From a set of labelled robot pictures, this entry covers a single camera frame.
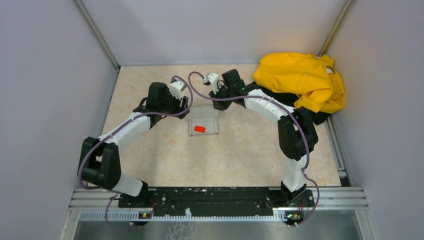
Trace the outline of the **white cardboard box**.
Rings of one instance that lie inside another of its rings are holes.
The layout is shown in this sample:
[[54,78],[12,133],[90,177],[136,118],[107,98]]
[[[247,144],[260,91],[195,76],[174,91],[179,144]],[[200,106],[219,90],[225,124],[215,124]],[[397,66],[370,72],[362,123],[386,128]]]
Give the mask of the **white cardboard box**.
[[[188,120],[188,135],[190,137],[211,136],[219,133],[219,111],[212,104],[195,105],[186,116]],[[195,126],[206,127],[205,133],[195,132]]]

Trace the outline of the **small red block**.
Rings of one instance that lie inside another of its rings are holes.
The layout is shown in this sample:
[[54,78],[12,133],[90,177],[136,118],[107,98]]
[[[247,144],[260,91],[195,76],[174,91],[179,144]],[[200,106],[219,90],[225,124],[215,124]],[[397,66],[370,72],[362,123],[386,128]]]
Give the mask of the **small red block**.
[[206,132],[206,127],[204,126],[200,126],[200,125],[196,125],[193,130],[197,133],[205,133]]

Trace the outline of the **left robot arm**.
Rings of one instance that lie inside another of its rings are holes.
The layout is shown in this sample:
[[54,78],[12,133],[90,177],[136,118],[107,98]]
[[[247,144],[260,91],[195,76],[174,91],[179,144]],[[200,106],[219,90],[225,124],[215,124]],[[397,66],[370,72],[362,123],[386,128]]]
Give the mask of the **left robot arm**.
[[193,97],[183,93],[188,88],[184,80],[174,80],[170,84],[153,82],[147,97],[126,120],[99,137],[87,137],[81,147],[78,181],[89,183],[88,190],[102,188],[125,194],[136,206],[146,206],[150,200],[148,185],[123,173],[120,154],[165,117],[183,119],[193,103]]

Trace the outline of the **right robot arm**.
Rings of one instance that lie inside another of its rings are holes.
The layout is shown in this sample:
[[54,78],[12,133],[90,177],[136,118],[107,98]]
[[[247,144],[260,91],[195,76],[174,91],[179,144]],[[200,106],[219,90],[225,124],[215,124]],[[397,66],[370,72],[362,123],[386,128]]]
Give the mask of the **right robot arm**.
[[284,105],[271,95],[271,91],[255,82],[245,84],[236,69],[222,75],[209,73],[203,83],[212,87],[208,96],[212,98],[214,109],[225,111],[235,103],[276,125],[279,147],[288,160],[281,183],[281,199],[287,206],[295,206],[306,190],[304,171],[319,140],[309,111],[304,107]]

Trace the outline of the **black garment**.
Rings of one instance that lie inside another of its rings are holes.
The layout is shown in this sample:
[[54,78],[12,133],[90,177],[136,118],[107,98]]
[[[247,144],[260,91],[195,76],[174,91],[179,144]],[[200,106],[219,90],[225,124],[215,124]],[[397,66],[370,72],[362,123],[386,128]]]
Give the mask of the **black garment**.
[[[299,100],[299,97],[297,97],[294,93],[276,93],[273,92],[263,86],[259,86],[255,81],[251,83],[251,85],[258,87],[261,89],[266,95],[276,99],[281,104],[284,104],[286,106],[295,107],[295,102]],[[331,115],[330,113],[326,112],[313,112],[309,110],[311,119],[315,125],[320,125],[323,122],[325,122],[328,117]]]

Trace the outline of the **yellow garment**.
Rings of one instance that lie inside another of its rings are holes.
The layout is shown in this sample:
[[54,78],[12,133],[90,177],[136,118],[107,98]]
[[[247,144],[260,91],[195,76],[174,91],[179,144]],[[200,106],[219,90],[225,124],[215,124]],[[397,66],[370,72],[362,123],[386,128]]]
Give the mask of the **yellow garment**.
[[260,59],[253,79],[274,93],[296,95],[296,108],[333,114],[345,107],[343,78],[326,54],[269,53]]

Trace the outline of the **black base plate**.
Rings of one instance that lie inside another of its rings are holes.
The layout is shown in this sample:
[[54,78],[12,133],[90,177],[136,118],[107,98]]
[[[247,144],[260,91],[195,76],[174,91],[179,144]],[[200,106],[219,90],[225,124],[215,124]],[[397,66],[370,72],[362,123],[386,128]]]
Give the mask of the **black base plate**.
[[120,208],[152,208],[155,217],[264,217],[274,208],[313,207],[310,189],[292,196],[280,187],[150,187],[139,196],[122,194]]

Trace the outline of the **aluminium frame rail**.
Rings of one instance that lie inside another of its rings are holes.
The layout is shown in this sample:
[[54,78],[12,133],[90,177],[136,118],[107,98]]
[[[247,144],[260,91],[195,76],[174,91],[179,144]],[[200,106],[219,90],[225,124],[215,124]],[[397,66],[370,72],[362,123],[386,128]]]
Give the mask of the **aluminium frame rail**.
[[309,187],[294,203],[280,187],[153,187],[146,199],[75,189],[69,204],[81,220],[119,222],[285,222],[368,207],[360,187]]

